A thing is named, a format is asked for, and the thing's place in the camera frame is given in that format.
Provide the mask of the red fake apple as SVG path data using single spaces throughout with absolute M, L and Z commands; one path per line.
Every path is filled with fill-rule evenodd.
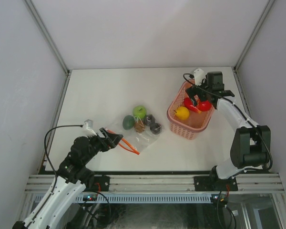
M 206 100 L 206 101 L 198 101 L 198 105 L 197 105 L 197 108 L 202 111 L 202 112 L 207 112 L 209 111 L 211 108 L 212 108 L 212 104 Z

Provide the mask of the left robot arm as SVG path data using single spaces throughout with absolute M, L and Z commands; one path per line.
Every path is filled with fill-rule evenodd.
M 100 132 L 103 137 L 95 134 L 80 136 L 74 140 L 42 200 L 25 220 L 15 222 L 14 229 L 56 228 L 76 197 L 84 190 L 93 189 L 94 172 L 86 165 L 99 152 L 114 149 L 123 139 L 123 135 L 110 133 L 104 128 Z

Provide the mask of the clear zip top bag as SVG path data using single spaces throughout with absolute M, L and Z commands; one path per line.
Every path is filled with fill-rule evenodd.
M 157 141 L 160 135 L 164 131 L 164 127 L 162 124 L 161 124 L 162 132 L 158 135 L 152 134 L 149 126 L 145 126 L 145 131 L 142 133 L 137 133 L 134 129 L 134 126 L 130 130 L 125 130 L 122 125 L 125 116 L 127 115 L 116 118 L 112 123 L 107 125 L 105 128 L 109 129 L 110 131 L 113 131 L 114 133 L 123 135 L 123 139 L 120 141 L 119 146 L 129 152 L 139 155 L 142 151 L 144 151 L 146 148 L 151 146 L 155 141 Z M 134 119 L 135 122 L 137 122 L 138 120 L 143 121 L 143 119 L 140 119 L 138 117 L 134 117 Z

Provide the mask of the red yellow fake peach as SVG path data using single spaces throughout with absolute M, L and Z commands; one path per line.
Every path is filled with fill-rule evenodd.
M 198 113 L 200 114 L 202 111 L 200 111 L 196 106 L 194 106 L 194 103 L 193 101 L 189 98 L 189 97 L 186 97 L 184 98 L 184 106 L 190 110 L 190 111 L 193 111 L 195 113 Z

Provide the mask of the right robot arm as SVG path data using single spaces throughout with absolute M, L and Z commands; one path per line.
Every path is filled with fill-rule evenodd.
M 238 107 L 233 92 L 225 89 L 222 72 L 204 74 L 201 69 L 196 69 L 193 73 L 185 73 L 183 78 L 191 85 L 185 92 L 193 104 L 198 104 L 197 98 L 200 102 L 209 102 L 225 117 L 235 133 L 230 157 L 210 172 L 210 187 L 221 190 L 226 186 L 226 180 L 241 173 L 269 171 L 273 166 L 270 128 L 259 125 Z

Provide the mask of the yellow fake pear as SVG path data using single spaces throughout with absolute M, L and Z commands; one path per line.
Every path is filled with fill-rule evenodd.
M 186 120 L 190 116 L 189 110 L 184 106 L 179 106 L 177 109 L 175 109 L 174 114 L 180 120 Z

